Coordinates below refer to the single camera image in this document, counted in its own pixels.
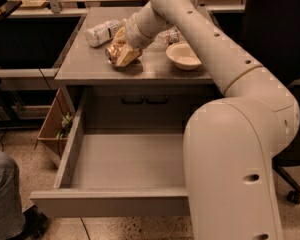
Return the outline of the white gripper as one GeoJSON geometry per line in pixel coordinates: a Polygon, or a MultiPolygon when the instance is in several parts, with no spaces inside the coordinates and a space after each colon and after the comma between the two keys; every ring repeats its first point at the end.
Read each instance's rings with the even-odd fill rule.
{"type": "Polygon", "coordinates": [[[121,27],[112,42],[124,44],[117,52],[115,65],[126,67],[142,55],[142,50],[151,45],[156,36],[172,27],[148,2],[139,12],[131,15],[125,27],[121,27]]]}

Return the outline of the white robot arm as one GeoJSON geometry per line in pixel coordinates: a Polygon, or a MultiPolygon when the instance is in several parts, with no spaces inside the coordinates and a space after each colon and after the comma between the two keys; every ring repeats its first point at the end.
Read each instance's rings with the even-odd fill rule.
{"type": "Polygon", "coordinates": [[[222,98],[190,117],[183,141],[195,240],[283,240],[272,159],[294,139],[299,105],[290,91],[195,8],[150,0],[126,22],[112,62],[124,67],[158,33],[176,26],[222,98]]]}

